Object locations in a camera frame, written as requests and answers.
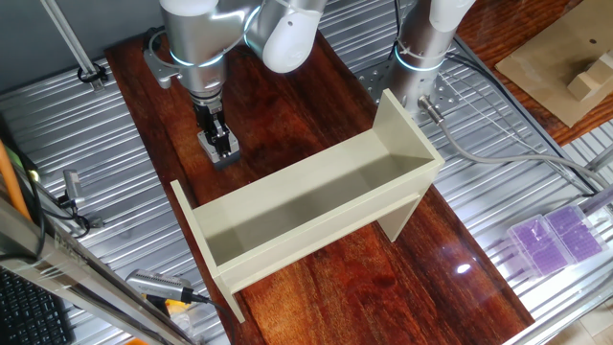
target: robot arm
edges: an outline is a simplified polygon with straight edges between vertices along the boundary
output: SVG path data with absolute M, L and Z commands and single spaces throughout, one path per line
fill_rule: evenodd
M 217 169 L 239 158 L 238 140 L 227 127 L 221 89 L 224 53 L 243 40 L 274 72 L 302 65 L 313 46 L 327 0 L 160 0 L 175 66 L 160 66 L 144 51 L 162 87 L 176 76 L 190 91 L 202 132 L 200 146 Z
M 389 87 L 407 109 L 419 110 L 419 97 L 429 96 L 456 29 L 474 1 L 415 0 L 409 5 L 388 74 Z M 295 70 L 310 54 L 326 2 L 160 0 L 175 66 L 156 64 L 148 50 L 145 60 L 162 87 L 170 87 L 170 77 L 176 76 L 190 91 L 203 129 L 198 140 L 217 169 L 239 157 L 238 140 L 223 112 L 223 54 L 244 39 L 270 70 Z

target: dark wooden board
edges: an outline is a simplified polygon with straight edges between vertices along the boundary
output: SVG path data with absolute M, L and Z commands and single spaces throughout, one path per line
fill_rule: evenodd
M 195 207 L 372 126 L 376 107 L 318 34 L 298 71 L 229 54 L 224 109 L 241 159 L 216 172 L 196 140 L 188 92 L 161 89 L 133 40 L 106 51 L 212 297 L 223 304 L 171 191 Z M 470 268 L 458 273 L 460 265 Z M 395 243 L 371 224 L 237 294 L 238 344 L 499 344 L 534 321 L 431 188 Z
M 561 146 L 613 119 L 609 95 L 573 127 L 537 103 L 494 66 L 578 5 L 580 0 L 477 0 L 458 35 Z

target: keyboard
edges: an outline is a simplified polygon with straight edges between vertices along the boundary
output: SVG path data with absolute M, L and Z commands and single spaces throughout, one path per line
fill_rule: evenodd
M 72 342 L 59 298 L 4 267 L 0 267 L 0 313 L 0 344 Z

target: wood grain surface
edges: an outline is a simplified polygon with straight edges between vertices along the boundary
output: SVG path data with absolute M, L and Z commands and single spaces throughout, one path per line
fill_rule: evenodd
M 161 89 L 140 48 L 136 39 L 106 56 L 205 284 L 224 304 L 170 182 L 193 207 L 204 204 L 369 129 L 376 107 L 320 34 L 305 65 L 286 75 L 232 51 L 223 100 L 241 158 L 216 172 L 196 140 L 188 92 L 176 80 Z M 499 344 L 534 322 L 434 188 L 396 242 L 365 226 L 237 299 L 246 317 L 233 320 L 237 344 Z
M 578 5 L 580 0 L 477 0 L 458 35 L 561 146 L 613 119 L 609 95 L 573 127 L 537 103 L 494 65 Z M 613 47 L 602 47 L 604 51 Z

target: plastic box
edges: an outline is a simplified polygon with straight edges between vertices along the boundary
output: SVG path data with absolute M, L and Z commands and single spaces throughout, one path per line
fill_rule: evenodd
M 535 277 L 546 276 L 575 262 L 541 215 L 512 226 L 509 236 Z
M 603 251 L 606 247 L 592 223 L 576 205 L 559 208 L 545 219 L 575 262 L 581 262 Z

